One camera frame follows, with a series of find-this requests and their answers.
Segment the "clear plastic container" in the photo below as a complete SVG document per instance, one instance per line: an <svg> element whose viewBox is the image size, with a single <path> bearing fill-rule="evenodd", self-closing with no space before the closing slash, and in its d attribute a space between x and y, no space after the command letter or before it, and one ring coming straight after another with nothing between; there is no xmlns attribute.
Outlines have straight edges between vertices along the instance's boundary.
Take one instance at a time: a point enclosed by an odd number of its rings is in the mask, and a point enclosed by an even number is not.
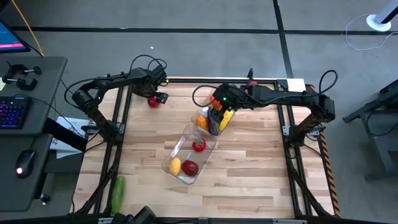
<svg viewBox="0 0 398 224"><path fill-rule="evenodd" d="M206 142L206 148L202 152L196 152L193 149L193 142L197 139L202 139ZM163 161L163 170L183 182L184 184L193 184L200 174L203 166L209 158L217 140L214 136L206 131L197 128L195 125L188 125L185 127L180 139L174 146L169 156ZM189 176L184 173L183 169L177 174L173 175L170 172L170 163L174 158L179 158L182 165L186 160L192 161L198 165L198 171L195 176Z"/></svg>
<svg viewBox="0 0 398 224"><path fill-rule="evenodd" d="M206 104L210 103L211 102L210 97L212 97L212 95L213 95L213 91L211 91L209 96L206 98L205 102L203 102L202 104L206 105ZM208 108L207 110L210 110L210 111L213 109L216 110L217 104L215 103L213 105L207 106L207 108ZM204 108L200 108L196 113L194 113L191 117L191 121L195 126L199 127L200 129L205 130L208 133L212 132L212 133L214 133L213 134L214 136L219 136L226 129L226 127L228 126L228 123L232 120L233 116L235 115L235 111L232 110L231 112L233 115L231 116L231 119L226 120L226 125L225 125L224 129L220 129L222 119L219 121L216 121L213 119L213 121L215 122L216 133L214 131L209 131L210 126L208 123L208 114L206 112L206 109L204 109ZM200 121L203 121L203 118L205 119L207 126L198 125L199 123L203 124L203 122L200 122Z"/></svg>

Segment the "monitor screen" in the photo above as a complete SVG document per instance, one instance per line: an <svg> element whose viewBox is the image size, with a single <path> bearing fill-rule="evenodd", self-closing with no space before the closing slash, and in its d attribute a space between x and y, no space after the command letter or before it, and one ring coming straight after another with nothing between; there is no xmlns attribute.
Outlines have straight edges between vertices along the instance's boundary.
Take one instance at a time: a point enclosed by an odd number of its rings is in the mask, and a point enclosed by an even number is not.
<svg viewBox="0 0 398 224"><path fill-rule="evenodd" d="M0 54L27 52L29 50L30 48L23 44L23 41L0 20Z"/></svg>

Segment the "keyboard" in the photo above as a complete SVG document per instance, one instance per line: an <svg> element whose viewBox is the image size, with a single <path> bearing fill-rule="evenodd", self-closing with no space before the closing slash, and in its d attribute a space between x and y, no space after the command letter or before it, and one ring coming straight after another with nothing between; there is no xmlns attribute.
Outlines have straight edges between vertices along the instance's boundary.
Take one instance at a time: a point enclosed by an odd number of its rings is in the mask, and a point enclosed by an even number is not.
<svg viewBox="0 0 398 224"><path fill-rule="evenodd" d="M22 129L31 98L0 96L0 129Z"/></svg>

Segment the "wooden tabletop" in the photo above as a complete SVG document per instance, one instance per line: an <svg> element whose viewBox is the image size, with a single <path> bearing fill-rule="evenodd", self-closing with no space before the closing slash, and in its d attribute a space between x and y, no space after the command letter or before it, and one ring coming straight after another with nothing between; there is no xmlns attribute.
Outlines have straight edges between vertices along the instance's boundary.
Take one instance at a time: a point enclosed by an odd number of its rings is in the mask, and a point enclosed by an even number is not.
<svg viewBox="0 0 398 224"><path fill-rule="evenodd" d="M290 91L305 89L302 79L290 79L288 84ZM149 108L144 98L132 97L119 168L119 175L126 177L121 213L135 215L148 205L158 217L293 218L275 105L237 111L218 137L194 184L183 184L162 170L162 161L184 127L192 123L191 115L198 109L191 99L196 86L170 83L160 89L169 94L169 99L157 109ZM198 90L196 99L204 100L209 92L208 88ZM108 91L100 104L101 112L108 118L112 117L116 93L117 90ZM296 123L310 113L299 107L293 107L293 111ZM90 145L101 141L96 138ZM319 150L317 142L306 139L305 143ZM85 154L74 197L76 209L98 185L105 147L103 144ZM308 188L323 208L333 214L322 159L306 147L301 148L301 153ZM298 194L304 212L300 190Z"/></svg>

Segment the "gray carpet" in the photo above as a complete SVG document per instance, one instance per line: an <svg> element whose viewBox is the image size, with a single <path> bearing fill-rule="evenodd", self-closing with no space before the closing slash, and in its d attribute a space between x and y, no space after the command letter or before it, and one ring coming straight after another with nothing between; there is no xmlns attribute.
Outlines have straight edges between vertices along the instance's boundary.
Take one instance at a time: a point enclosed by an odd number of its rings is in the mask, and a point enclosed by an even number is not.
<svg viewBox="0 0 398 224"><path fill-rule="evenodd" d="M128 1L17 1L32 26L155 27L276 29L272 0L183 0ZM285 29L344 30L353 18L377 12L388 1L301 0L279 1ZM23 23L10 5L1 17L11 25ZM393 29L398 30L398 22ZM364 20L350 29L369 30ZM28 32L18 32L34 44ZM257 77L286 77L277 34L139 34L36 32L48 56L66 56L64 74L69 84L82 78L127 70L138 54L151 54L167 61L169 76L243 77L249 68ZM350 36L357 47L379 45L384 36ZM398 223L398 181L365 182L364 176L379 169L379 161L360 120L345 124L341 119L376 97L397 79L397 37L383 48L355 51L342 35L287 35L287 46L295 78L318 86L320 75L329 69L340 74L327 95L336 104L336 120L327 124L330 152L341 214L345 218ZM147 62L140 61L137 66ZM66 105L63 87L57 93L57 108L65 116L84 117ZM63 215L69 211L76 175L56 177L47 184L54 199L46 207L34 203L27 213L0 213L1 219Z"/></svg>

